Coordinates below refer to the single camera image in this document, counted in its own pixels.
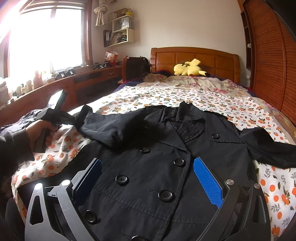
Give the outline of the person's left forearm dark sleeve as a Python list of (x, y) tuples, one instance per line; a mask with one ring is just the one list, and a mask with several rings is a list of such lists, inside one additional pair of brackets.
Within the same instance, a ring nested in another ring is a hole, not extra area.
[(19, 165), (34, 160), (30, 139), (25, 129), (1, 136), (1, 183), (11, 177)]

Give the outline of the person's left hand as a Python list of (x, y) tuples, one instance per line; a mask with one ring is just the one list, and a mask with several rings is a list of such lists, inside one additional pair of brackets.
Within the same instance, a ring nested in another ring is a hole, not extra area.
[(49, 134), (45, 138), (45, 142), (51, 145), (53, 140), (53, 135), (57, 129), (57, 126), (52, 125), (51, 122), (45, 120), (38, 120), (31, 123), (25, 128), (28, 138), (30, 140), (30, 148), (33, 151), (35, 147), (35, 142), (40, 137), (42, 130), (50, 130)]

